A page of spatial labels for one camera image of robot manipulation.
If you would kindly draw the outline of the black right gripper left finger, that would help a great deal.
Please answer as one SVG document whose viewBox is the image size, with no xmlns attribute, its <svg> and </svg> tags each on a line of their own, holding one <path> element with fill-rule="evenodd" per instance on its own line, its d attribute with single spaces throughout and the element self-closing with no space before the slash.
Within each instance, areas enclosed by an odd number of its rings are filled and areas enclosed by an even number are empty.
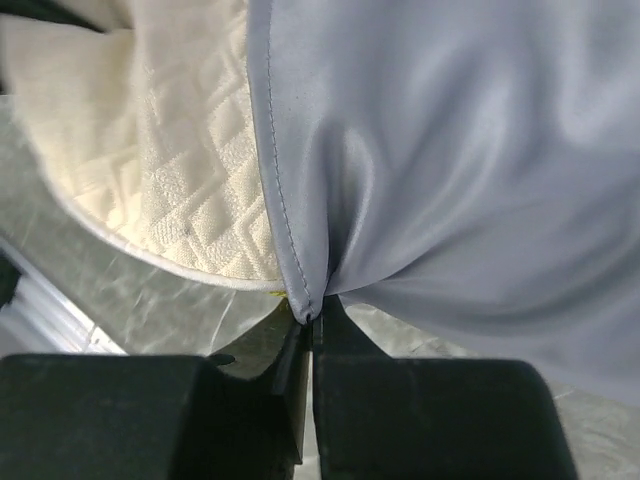
<svg viewBox="0 0 640 480">
<path fill-rule="evenodd" d="M 302 460 L 307 335 L 188 355 L 21 354 L 1 362 L 5 479 L 289 479 Z"/>
</svg>

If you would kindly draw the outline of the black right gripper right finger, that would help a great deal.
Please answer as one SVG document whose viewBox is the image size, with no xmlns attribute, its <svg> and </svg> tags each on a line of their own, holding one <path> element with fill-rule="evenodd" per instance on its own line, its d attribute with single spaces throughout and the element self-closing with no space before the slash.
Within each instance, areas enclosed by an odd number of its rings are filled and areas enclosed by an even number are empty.
<svg viewBox="0 0 640 480">
<path fill-rule="evenodd" d="M 394 358 L 328 297 L 312 324 L 325 479 L 574 479 L 551 392 L 531 365 Z"/>
</svg>

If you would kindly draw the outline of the grey pillowcase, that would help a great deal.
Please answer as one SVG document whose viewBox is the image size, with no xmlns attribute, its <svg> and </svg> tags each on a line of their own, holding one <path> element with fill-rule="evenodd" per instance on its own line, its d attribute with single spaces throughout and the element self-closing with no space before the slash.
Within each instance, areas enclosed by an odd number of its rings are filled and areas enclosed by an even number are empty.
<svg viewBox="0 0 640 480">
<path fill-rule="evenodd" d="M 639 5 L 253 1 L 265 203 L 328 295 L 639 402 Z"/>
</svg>

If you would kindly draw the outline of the cream quilted pillow yellow edge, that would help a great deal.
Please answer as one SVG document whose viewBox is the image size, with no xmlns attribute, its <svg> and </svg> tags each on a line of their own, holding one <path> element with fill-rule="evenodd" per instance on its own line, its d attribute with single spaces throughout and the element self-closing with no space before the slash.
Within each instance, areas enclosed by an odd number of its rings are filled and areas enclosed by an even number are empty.
<svg viewBox="0 0 640 480">
<path fill-rule="evenodd" d="M 67 1 L 6 13 L 1 70 L 59 204 L 180 277 L 279 292 L 247 75 L 244 1 Z"/>
</svg>

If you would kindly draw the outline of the aluminium front rail frame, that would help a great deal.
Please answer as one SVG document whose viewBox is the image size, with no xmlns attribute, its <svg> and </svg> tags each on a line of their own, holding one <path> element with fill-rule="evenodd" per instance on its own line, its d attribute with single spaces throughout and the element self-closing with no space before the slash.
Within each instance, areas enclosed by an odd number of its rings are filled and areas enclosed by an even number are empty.
<svg viewBox="0 0 640 480">
<path fill-rule="evenodd" d="M 8 330 L 35 352 L 123 355 L 125 351 L 16 248 L 1 253 L 17 267 L 14 298 L 3 308 Z"/>
</svg>

